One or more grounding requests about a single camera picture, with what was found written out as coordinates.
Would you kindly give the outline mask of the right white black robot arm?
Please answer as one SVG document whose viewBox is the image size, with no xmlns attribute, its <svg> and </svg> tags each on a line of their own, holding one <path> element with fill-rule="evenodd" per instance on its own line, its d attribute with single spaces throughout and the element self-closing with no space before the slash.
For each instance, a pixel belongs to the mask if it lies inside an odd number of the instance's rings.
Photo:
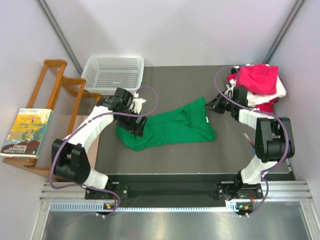
<svg viewBox="0 0 320 240">
<path fill-rule="evenodd" d="M 239 123 L 255 130 L 254 157 L 243 170 L 239 171 L 232 184 L 218 185 L 221 198 L 248 199 L 254 196 L 262 199 L 260 182 L 280 161 L 295 154 L 291 121 L 271 113 L 263 113 L 248 107 L 248 90 L 235 86 L 217 95 L 204 106 L 218 114 L 229 112 Z"/>
</svg>

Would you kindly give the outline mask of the green t shirt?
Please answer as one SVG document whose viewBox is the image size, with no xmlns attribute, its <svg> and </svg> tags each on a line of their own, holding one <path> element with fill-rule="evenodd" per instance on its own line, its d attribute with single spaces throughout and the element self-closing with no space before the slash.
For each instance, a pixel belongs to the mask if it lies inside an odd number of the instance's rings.
<svg viewBox="0 0 320 240">
<path fill-rule="evenodd" d="M 205 98 L 200 97 L 175 110 L 149 117 L 142 137 L 121 127 L 116 128 L 116 135 L 136 152 L 164 145 L 214 142 L 217 133 L 207 119 L 205 103 Z"/>
</svg>

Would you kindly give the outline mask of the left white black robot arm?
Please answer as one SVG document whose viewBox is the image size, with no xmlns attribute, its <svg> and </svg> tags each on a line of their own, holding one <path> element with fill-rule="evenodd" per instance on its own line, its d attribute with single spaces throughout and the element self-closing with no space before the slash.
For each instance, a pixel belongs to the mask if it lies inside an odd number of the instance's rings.
<svg viewBox="0 0 320 240">
<path fill-rule="evenodd" d="M 138 93 L 117 88 L 109 98 L 101 98 L 89 116 L 64 139 L 52 143 L 52 164 L 49 179 L 60 177 L 74 184 L 96 189 L 102 198 L 109 198 L 114 191 L 107 175 L 91 167 L 88 151 L 102 133 L 114 121 L 129 133 L 142 137 L 148 117 L 141 114 L 146 103 Z"/>
</svg>

